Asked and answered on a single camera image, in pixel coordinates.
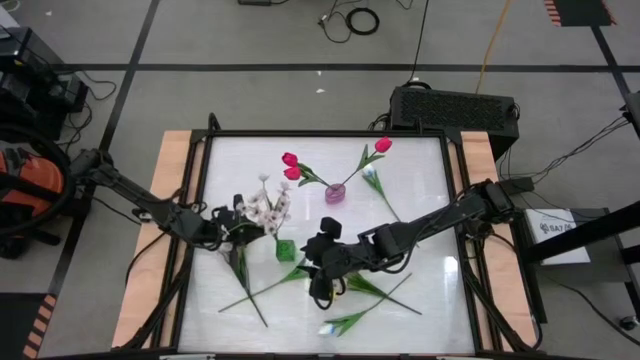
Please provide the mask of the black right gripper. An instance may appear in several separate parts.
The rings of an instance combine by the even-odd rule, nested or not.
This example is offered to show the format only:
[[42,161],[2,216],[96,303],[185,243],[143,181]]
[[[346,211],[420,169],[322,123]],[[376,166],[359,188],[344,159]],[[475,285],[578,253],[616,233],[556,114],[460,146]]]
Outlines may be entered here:
[[299,266],[300,271],[305,272],[311,279],[309,294],[315,305],[321,310],[328,310],[334,302],[333,289],[343,275],[337,275],[340,262],[346,259],[345,255],[339,255],[343,250],[343,244],[338,242],[341,237],[342,225],[331,217],[324,217],[320,222],[320,232],[315,237],[307,240],[301,248],[305,258],[313,263],[312,266]]

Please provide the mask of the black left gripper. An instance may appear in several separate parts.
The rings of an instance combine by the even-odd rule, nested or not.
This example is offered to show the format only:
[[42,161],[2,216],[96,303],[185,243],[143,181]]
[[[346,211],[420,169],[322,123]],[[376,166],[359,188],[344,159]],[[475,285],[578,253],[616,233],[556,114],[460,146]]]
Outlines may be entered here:
[[212,210],[213,219],[218,225],[218,241],[214,252],[223,256],[228,264],[241,264],[245,242],[265,236],[264,228],[258,224],[251,223],[243,227],[243,216],[239,210],[243,203],[243,197],[235,194],[231,208],[221,206]]

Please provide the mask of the pink artificial tulip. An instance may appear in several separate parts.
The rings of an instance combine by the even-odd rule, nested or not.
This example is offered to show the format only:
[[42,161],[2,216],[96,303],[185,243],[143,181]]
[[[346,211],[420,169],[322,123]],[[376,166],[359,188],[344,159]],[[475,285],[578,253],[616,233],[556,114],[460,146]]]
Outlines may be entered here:
[[356,169],[342,182],[345,185],[359,171],[363,170],[372,162],[385,157],[385,153],[392,147],[392,140],[389,137],[382,137],[376,141],[373,150],[369,150],[369,146],[365,145]]
[[299,187],[310,183],[320,183],[320,179],[308,167],[289,167],[284,171],[284,176],[288,180],[297,181]]
[[[289,152],[285,152],[282,155],[282,162],[286,165],[286,169],[288,169],[289,167],[296,167],[296,166],[300,166],[300,167],[308,167],[309,166],[305,165],[304,163],[300,162],[298,157],[293,154],[293,153],[289,153]],[[330,184],[327,183],[325,180],[323,180],[320,176],[318,176],[316,173],[315,175],[320,179],[320,183],[324,185],[325,187],[328,187]]]

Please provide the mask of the green glass vase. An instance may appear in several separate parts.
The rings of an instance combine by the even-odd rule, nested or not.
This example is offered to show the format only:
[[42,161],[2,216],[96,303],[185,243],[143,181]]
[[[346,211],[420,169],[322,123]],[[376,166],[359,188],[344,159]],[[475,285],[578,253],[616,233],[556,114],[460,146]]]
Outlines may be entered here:
[[276,259],[279,262],[293,262],[296,259],[296,244],[293,240],[276,241]]

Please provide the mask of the small pink glass vase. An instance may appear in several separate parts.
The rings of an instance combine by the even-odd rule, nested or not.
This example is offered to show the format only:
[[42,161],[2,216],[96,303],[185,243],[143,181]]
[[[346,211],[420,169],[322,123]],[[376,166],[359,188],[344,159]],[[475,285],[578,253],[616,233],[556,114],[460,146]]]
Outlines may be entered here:
[[346,196],[346,187],[344,184],[332,184],[325,190],[325,202],[328,205],[335,205],[342,202]]

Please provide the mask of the black perforated computer case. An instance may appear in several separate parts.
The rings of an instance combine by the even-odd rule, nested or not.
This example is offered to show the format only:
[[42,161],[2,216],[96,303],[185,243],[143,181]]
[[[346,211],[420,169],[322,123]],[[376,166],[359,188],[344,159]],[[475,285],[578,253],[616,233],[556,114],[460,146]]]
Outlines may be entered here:
[[519,139],[520,108],[512,97],[434,90],[423,82],[394,89],[386,126],[392,130],[440,130],[452,140],[485,132],[494,159]]

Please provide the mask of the black power brick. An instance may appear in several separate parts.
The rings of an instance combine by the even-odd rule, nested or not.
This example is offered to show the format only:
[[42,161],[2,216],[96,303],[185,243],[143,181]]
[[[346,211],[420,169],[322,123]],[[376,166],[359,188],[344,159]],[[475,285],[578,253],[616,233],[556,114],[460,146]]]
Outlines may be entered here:
[[535,185],[531,177],[505,179],[498,182],[504,192],[509,196],[533,192]]

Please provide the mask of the orange shop vacuum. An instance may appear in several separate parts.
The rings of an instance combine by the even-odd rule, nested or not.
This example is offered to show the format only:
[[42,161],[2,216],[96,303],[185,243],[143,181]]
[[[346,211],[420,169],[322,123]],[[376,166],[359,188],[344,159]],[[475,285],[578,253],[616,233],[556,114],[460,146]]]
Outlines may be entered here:
[[23,148],[0,150],[0,209],[36,217],[59,199],[65,185],[59,167]]

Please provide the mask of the white paper sign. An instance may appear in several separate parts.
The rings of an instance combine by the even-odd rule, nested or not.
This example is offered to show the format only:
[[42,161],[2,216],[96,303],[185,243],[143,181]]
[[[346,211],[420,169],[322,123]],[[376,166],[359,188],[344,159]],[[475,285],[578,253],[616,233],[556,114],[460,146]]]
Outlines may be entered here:
[[[526,223],[535,244],[577,227],[576,219],[569,209],[527,209],[524,211]],[[541,261],[543,266],[590,263],[585,247],[553,256]]]

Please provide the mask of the black mat, orange striped edge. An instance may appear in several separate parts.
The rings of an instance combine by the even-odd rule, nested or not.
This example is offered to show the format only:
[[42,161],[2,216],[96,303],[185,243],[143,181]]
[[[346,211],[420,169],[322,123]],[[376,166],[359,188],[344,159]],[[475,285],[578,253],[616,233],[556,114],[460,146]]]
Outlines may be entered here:
[[615,26],[617,21],[605,0],[543,0],[557,27]]
[[46,293],[0,293],[0,360],[36,360],[57,298]]

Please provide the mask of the black equipment stack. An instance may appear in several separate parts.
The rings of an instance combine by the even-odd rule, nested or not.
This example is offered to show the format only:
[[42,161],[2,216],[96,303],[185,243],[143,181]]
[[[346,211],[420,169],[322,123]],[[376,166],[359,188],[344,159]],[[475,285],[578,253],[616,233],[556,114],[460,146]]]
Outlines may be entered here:
[[62,63],[31,28],[0,25],[0,122],[58,140],[65,118],[83,110],[88,93],[75,73],[54,70]]

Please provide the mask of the black diagonal stand bar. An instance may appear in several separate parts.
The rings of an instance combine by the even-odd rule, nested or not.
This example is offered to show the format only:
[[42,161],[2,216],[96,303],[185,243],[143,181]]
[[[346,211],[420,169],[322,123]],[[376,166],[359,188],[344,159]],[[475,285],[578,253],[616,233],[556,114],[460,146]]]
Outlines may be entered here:
[[540,262],[640,227],[640,201],[529,247],[526,262]]

